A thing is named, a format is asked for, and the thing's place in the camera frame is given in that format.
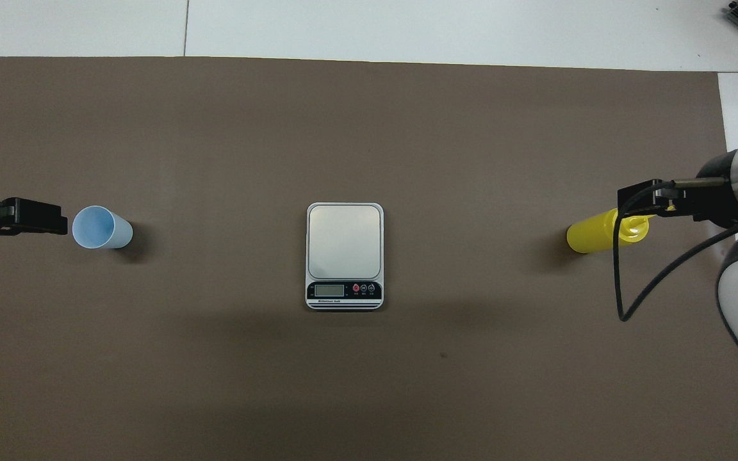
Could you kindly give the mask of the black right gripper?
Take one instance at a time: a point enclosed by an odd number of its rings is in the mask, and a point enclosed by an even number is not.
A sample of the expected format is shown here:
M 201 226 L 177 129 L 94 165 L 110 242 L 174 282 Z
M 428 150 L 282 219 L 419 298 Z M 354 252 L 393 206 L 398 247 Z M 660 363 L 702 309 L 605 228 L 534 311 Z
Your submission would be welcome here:
M 730 184 L 730 169 L 736 151 L 712 158 L 695 175 L 701 178 L 723 178 L 722 186 L 689 188 L 677 195 L 673 181 L 643 181 L 618 190 L 618 210 L 623 217 L 658 216 L 673 209 L 693 216 L 694 221 L 710 221 L 718 227 L 730 228 L 738 223 L 738 200 Z

